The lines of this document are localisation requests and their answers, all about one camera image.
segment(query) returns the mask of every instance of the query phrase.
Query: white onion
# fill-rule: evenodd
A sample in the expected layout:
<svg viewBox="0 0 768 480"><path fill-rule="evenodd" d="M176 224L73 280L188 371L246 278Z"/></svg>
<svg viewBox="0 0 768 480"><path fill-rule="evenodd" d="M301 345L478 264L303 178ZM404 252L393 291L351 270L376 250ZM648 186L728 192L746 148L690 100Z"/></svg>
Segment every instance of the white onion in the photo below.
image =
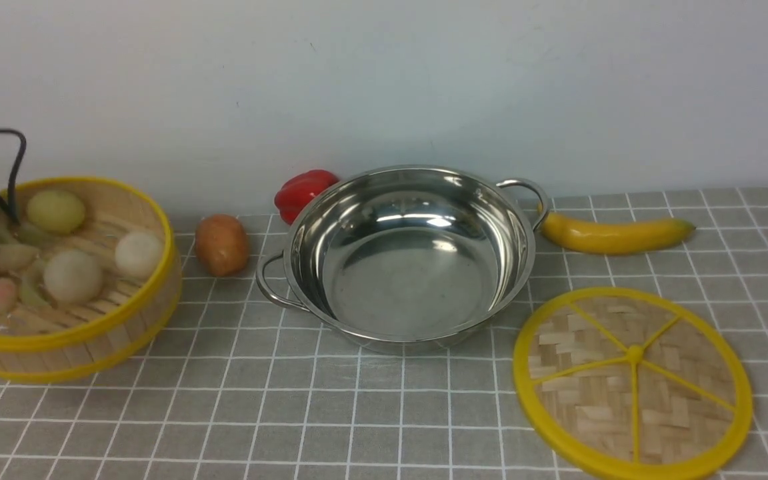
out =
<svg viewBox="0 0 768 480"><path fill-rule="evenodd" d="M103 290L103 270L91 255L81 250L66 250L46 264L43 286L61 303L85 303Z"/></svg>
<svg viewBox="0 0 768 480"><path fill-rule="evenodd" d="M115 247L115 264L120 273L146 280L162 260L165 244L152 233L131 231Z"/></svg>

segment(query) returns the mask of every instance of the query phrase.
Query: bamboo steamer lid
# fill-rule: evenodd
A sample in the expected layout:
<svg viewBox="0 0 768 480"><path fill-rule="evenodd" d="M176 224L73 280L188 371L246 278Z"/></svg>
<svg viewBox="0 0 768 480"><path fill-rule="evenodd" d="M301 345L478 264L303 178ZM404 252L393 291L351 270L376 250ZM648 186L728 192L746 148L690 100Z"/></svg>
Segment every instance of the bamboo steamer lid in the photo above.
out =
<svg viewBox="0 0 768 480"><path fill-rule="evenodd" d="M751 427L751 386L728 343L640 291L582 289L544 304L518 336L514 374L536 431L601 478L707 477Z"/></svg>

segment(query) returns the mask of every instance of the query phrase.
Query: pot handle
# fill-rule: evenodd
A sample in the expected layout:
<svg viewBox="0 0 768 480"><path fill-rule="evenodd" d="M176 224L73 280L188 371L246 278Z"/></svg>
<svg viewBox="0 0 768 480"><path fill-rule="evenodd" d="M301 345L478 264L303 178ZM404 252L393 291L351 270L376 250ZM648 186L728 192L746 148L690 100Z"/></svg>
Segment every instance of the pot handle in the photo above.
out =
<svg viewBox="0 0 768 480"><path fill-rule="evenodd" d="M289 300L289 298L281 297L275 293L274 290L269 286L268 282L265 280L265 268L268 267L268 264L270 264L272 261L277 261L281 258L283 258L283 250L277 252L277 254L266 257L259 262L257 265L256 274L254 275L256 276L259 291L263 292L263 295L265 295L269 300L271 300L272 303L277 306L284 308L297 308L298 310L310 312L310 309L305 307L304 304L302 304L300 301Z"/></svg>
<svg viewBox="0 0 768 480"><path fill-rule="evenodd" d="M547 192L545 192L536 182L527 179L508 179L503 180L502 182L497 182L497 187L501 189L515 186L528 188L539 196L539 219L537 219L535 225L533 225L533 231L538 231L541 228L541 224L547 219L547 215L549 215L549 205L551 203L549 202L549 197L547 197Z"/></svg>

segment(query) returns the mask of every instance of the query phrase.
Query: banana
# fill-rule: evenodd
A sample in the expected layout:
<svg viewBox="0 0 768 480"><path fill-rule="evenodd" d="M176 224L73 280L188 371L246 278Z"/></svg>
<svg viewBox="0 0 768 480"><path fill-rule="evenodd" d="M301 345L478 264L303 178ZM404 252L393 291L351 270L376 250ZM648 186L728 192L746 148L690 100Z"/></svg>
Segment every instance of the banana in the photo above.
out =
<svg viewBox="0 0 768 480"><path fill-rule="evenodd" d="M541 233L565 249L586 254L630 255L674 246L692 234L695 225L683 219L627 224L599 224L579 221L550 212Z"/></svg>

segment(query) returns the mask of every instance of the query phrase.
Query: green fruit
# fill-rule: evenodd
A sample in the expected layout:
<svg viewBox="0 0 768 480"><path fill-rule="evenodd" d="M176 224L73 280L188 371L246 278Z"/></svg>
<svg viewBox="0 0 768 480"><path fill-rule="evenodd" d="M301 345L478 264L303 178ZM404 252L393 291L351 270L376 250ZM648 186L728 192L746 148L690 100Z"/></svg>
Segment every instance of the green fruit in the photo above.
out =
<svg viewBox="0 0 768 480"><path fill-rule="evenodd" d="M68 235L85 221L85 204L69 191L47 189L28 201L25 214L43 231Z"/></svg>

